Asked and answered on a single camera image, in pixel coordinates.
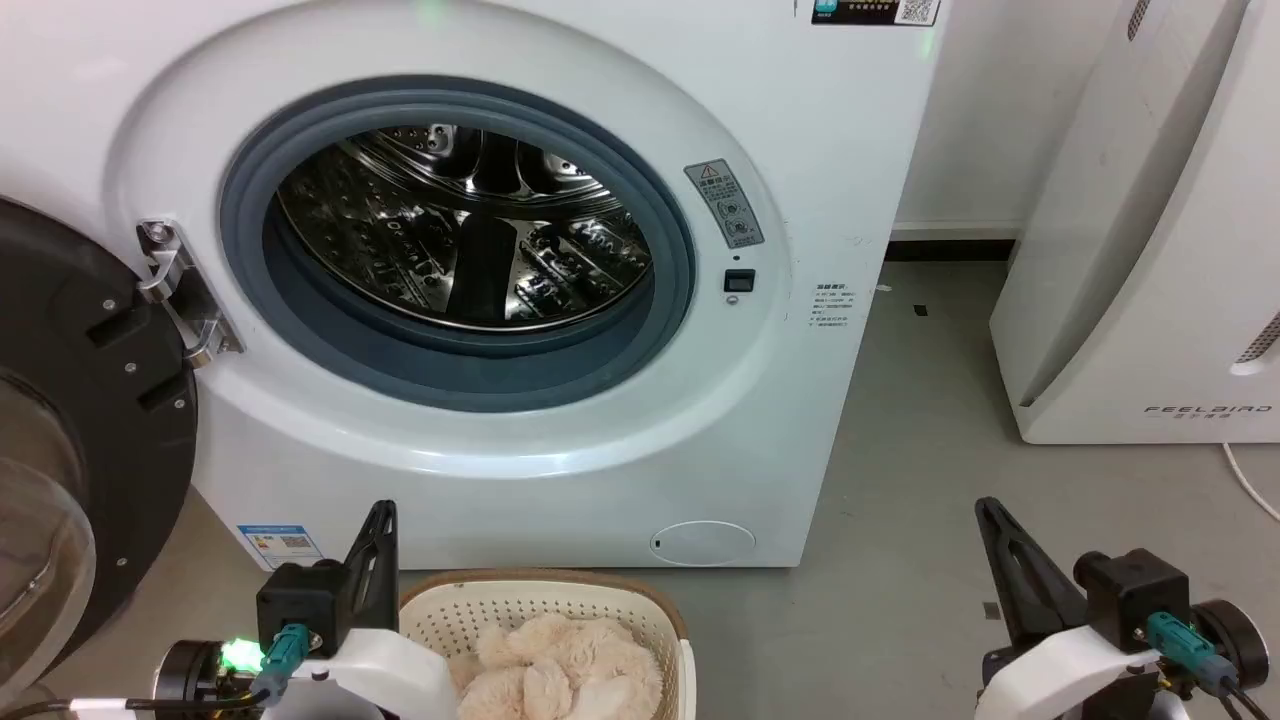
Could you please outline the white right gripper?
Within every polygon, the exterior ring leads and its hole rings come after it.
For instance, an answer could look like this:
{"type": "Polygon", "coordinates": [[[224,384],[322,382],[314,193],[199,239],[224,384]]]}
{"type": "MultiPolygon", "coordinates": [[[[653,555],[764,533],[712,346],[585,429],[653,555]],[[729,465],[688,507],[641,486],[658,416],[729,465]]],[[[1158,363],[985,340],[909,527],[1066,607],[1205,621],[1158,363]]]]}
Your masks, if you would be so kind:
{"type": "Polygon", "coordinates": [[[1085,596],[995,497],[975,502],[1009,642],[987,655],[977,720],[1190,720],[1169,670],[1190,669],[1190,625],[1147,623],[1125,653],[1085,625],[1085,596]]]}

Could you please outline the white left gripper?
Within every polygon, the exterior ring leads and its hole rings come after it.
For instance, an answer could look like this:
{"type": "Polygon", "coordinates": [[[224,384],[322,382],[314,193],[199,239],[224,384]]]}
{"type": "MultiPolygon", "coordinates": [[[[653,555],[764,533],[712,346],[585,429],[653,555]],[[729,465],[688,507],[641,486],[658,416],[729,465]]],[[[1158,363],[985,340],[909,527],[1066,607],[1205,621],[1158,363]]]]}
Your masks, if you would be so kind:
{"type": "Polygon", "coordinates": [[[458,720],[445,659],[397,633],[401,564],[393,500],[370,507],[344,566],[353,630],[333,657],[301,664],[268,720],[458,720]]]}

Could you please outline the cream fluffy plush toy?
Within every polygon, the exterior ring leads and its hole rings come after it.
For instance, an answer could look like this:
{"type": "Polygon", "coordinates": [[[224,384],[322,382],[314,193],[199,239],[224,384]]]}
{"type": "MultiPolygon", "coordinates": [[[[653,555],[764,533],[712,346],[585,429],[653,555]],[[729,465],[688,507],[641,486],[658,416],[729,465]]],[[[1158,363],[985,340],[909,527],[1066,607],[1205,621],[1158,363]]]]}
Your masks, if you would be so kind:
{"type": "Polygon", "coordinates": [[[653,720],[666,691],[654,653],[611,618],[489,624],[448,666],[458,720],[653,720]]]}

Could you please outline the black round washer door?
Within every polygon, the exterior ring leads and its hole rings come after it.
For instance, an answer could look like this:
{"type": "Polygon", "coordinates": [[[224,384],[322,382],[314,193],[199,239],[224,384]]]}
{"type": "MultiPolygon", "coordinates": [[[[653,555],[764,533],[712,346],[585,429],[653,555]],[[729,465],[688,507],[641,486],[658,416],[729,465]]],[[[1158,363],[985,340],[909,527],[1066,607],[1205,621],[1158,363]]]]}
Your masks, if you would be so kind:
{"type": "Polygon", "coordinates": [[[127,605],[186,501],[195,374],[136,284],[0,200],[0,707],[127,605]]]}

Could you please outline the stainless steel washing machine drum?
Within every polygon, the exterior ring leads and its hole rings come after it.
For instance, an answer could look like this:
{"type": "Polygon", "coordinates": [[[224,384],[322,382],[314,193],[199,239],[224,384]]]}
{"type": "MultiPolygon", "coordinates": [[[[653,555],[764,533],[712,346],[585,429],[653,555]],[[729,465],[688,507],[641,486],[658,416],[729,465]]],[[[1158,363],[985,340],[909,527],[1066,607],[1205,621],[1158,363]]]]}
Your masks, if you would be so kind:
{"type": "Polygon", "coordinates": [[[631,299],[652,250],[576,161],[467,126],[393,126],[329,143],[279,183],[297,243],[352,293],[484,334],[576,325],[631,299]]]}

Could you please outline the metal washing machine door hinge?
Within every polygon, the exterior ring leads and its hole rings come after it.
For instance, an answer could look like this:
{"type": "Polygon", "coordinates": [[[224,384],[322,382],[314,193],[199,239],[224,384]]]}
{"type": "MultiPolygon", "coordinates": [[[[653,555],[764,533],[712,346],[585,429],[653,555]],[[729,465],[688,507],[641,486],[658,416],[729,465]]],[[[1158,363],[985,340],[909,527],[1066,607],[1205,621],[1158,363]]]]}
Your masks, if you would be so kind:
{"type": "Polygon", "coordinates": [[[210,290],[177,222],[145,218],[134,231],[148,264],[148,274],[137,283],[137,290],[146,301],[163,306],[173,320],[187,364],[200,369],[223,354],[242,354],[244,346],[230,316],[210,290]]]}

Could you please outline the cream perforated laundry basket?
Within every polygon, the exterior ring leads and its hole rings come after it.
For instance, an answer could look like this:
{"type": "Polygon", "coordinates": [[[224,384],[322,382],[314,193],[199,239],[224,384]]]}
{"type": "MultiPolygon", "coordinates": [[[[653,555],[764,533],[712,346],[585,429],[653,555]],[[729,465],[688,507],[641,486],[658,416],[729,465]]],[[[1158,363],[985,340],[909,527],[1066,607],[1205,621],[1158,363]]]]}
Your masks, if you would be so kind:
{"type": "Polygon", "coordinates": [[[486,625],[515,629],[549,612],[609,618],[626,626],[662,670],[655,720],[698,720],[698,670],[686,623],[666,594],[635,579],[558,568],[438,571],[403,593],[399,630],[452,659],[472,651],[486,625]]]}

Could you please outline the blue energy label sticker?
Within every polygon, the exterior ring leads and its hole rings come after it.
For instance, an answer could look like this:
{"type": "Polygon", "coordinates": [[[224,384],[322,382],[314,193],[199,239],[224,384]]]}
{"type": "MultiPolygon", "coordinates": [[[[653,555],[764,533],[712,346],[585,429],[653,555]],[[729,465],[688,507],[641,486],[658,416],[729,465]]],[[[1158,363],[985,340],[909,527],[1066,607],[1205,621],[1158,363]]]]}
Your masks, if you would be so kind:
{"type": "Polygon", "coordinates": [[[250,552],[270,571],[292,562],[311,566],[325,556],[301,525],[238,525],[250,552]]]}

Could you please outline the grey rubber door gasket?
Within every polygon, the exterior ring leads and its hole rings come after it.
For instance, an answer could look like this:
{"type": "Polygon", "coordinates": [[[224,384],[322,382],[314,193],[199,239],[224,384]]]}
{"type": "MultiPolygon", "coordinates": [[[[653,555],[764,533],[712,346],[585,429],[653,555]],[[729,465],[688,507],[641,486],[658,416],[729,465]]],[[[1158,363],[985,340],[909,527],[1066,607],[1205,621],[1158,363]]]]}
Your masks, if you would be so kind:
{"type": "Polygon", "coordinates": [[[365,389],[460,413],[543,411],[632,379],[675,341],[699,270],[668,183],[614,132],[564,104],[449,76],[353,79],[283,106],[239,145],[218,219],[238,288],[287,347],[365,389]],[[591,320],[521,334],[422,324],[352,293],[297,243],[276,188],[338,140],[435,123],[494,131],[576,161],[632,213],[652,250],[652,277],[591,320]]]}

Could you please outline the oval white filter cover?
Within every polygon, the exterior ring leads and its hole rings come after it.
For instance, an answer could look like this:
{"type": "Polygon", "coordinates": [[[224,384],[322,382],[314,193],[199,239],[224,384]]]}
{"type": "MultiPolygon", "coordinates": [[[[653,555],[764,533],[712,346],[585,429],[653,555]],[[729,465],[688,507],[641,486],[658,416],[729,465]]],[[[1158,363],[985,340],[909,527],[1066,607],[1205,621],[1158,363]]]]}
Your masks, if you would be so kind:
{"type": "Polygon", "coordinates": [[[749,559],[755,536],[730,521],[681,521],[657,532],[649,548],[662,562],[680,568],[722,568],[749,559]]]}

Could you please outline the white air purifier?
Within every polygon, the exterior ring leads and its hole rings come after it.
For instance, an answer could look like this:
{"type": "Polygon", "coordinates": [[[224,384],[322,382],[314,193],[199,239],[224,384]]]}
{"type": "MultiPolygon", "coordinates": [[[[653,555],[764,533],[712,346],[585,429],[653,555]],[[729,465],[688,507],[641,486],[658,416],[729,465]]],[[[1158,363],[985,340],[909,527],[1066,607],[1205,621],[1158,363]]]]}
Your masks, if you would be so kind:
{"type": "Polygon", "coordinates": [[[1280,0],[1123,0],[989,319],[1032,445],[1280,445],[1280,0]]]}

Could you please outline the white front-load washing machine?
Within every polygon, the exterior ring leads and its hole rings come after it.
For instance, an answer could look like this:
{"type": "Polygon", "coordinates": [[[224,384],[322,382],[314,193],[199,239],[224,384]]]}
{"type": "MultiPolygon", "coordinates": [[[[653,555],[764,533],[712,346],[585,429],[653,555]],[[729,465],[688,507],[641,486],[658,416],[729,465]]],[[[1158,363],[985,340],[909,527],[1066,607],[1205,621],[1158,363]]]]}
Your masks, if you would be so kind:
{"type": "Polygon", "coordinates": [[[728,566],[799,564],[948,13],[814,26],[814,0],[0,0],[0,200],[148,274],[169,218],[244,346],[195,374],[189,489],[338,557],[399,509],[403,569],[673,566],[650,538],[730,521],[728,566]],[[325,372],[224,256],[228,167],[262,120],[353,79],[449,76],[614,132],[685,211],[698,281],[671,346],[602,395],[529,413],[416,406],[325,372]],[[765,242],[731,250],[684,168],[724,159],[765,242]],[[756,272],[726,293],[724,270],[756,272]]]}

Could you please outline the grey warning sticker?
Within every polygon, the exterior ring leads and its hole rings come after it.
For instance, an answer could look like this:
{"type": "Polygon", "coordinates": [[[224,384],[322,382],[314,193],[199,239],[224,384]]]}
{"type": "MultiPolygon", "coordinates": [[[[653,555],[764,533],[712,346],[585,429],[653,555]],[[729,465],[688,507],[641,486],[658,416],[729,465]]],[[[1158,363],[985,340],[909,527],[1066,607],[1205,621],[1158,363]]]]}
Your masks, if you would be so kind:
{"type": "Polygon", "coordinates": [[[724,159],[694,163],[684,168],[684,174],[714,217],[728,249],[748,249],[765,242],[756,214],[724,159]]]}

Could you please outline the black QR code label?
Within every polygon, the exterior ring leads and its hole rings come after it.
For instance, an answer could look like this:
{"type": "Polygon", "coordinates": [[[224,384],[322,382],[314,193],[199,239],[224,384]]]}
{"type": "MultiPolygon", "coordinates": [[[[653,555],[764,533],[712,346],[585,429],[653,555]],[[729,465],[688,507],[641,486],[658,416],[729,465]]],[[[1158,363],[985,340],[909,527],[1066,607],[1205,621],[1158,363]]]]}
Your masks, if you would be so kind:
{"type": "Polygon", "coordinates": [[[814,26],[933,27],[942,0],[814,0],[814,26]]]}

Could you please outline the black wall baseboard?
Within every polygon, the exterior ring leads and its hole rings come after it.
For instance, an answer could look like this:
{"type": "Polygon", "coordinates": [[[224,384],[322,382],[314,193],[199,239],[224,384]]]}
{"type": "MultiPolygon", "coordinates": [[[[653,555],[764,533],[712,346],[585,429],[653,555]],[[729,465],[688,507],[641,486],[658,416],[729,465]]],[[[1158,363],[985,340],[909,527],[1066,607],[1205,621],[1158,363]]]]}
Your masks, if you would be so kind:
{"type": "Polygon", "coordinates": [[[1016,241],[1004,240],[893,240],[886,263],[1006,263],[1016,241]]]}

